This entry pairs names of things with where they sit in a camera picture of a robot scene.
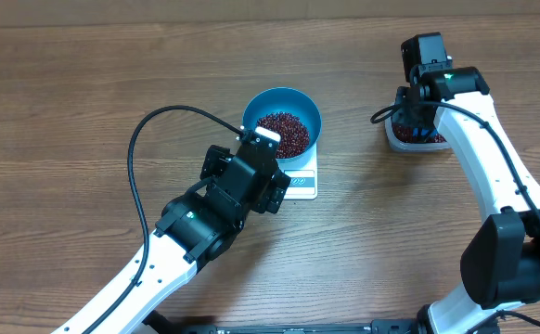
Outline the blue plastic measuring scoop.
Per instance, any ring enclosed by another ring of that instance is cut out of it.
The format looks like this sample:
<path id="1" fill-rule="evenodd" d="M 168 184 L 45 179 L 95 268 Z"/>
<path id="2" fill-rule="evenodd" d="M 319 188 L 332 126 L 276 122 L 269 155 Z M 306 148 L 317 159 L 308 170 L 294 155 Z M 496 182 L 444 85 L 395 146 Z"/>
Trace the blue plastic measuring scoop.
<path id="1" fill-rule="evenodd" d="M 423 128 L 415 128 L 413 131 L 413 142 L 414 143 L 426 143 L 430 136 L 432 130 L 426 130 Z"/>

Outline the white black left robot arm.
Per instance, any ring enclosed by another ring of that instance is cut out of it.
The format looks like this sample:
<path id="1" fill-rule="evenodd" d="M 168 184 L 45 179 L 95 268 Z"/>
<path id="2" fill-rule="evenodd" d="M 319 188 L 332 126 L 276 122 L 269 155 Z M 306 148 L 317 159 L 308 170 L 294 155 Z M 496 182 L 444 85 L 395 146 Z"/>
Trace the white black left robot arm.
<path id="1" fill-rule="evenodd" d="M 228 250 L 250 212 L 278 211 L 290 179 L 276 161 L 278 143 L 255 136 L 237 152 L 209 147 L 200 180 L 171 200 L 149 235 L 149 246 L 60 333 L 133 333 L 169 295 Z"/>

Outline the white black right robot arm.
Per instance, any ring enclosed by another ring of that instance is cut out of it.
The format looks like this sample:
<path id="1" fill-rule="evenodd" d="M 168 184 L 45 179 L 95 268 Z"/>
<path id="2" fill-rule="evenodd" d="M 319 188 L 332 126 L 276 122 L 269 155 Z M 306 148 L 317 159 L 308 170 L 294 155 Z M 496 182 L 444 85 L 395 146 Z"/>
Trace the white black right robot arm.
<path id="1" fill-rule="evenodd" d="M 416 138 L 437 132 L 453 150 L 479 204 L 482 225 L 460 259 L 461 281 L 425 306 L 429 333 L 494 333 L 497 318 L 540 301 L 540 186 L 522 163 L 474 67 L 455 68 L 443 37 L 401 45 L 405 79 L 392 122 Z"/>

